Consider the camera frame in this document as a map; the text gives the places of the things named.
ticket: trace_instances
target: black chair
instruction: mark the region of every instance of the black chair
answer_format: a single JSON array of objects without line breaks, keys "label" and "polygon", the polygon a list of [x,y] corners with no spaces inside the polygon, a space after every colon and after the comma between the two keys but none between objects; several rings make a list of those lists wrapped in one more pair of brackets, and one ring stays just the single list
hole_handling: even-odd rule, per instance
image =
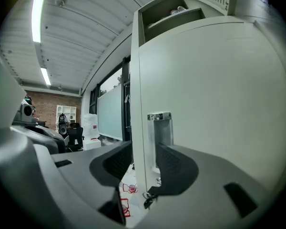
[{"label": "black chair", "polygon": [[68,150],[71,152],[74,151],[82,151],[82,141],[84,139],[84,136],[82,135],[83,128],[80,126],[79,123],[75,123],[77,127],[75,128],[68,128],[67,132],[69,135],[69,143],[68,143]]}]

